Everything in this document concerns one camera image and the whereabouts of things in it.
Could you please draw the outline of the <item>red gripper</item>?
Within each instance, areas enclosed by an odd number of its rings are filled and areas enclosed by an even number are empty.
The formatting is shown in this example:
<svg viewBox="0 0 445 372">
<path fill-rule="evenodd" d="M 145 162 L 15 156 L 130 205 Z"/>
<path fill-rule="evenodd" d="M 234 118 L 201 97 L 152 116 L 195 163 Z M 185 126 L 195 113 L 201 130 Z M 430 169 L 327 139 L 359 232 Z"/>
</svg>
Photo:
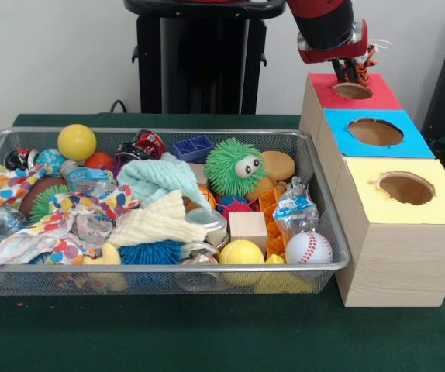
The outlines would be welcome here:
<svg viewBox="0 0 445 372">
<path fill-rule="evenodd" d="M 298 51 L 306 64 L 331 61 L 338 82 L 357 80 L 357 64 L 353 58 L 365 55 L 367 51 L 367 23 L 364 19 L 354 21 L 350 38 L 329 50 L 311 48 L 301 33 L 298 34 Z"/>
</svg>

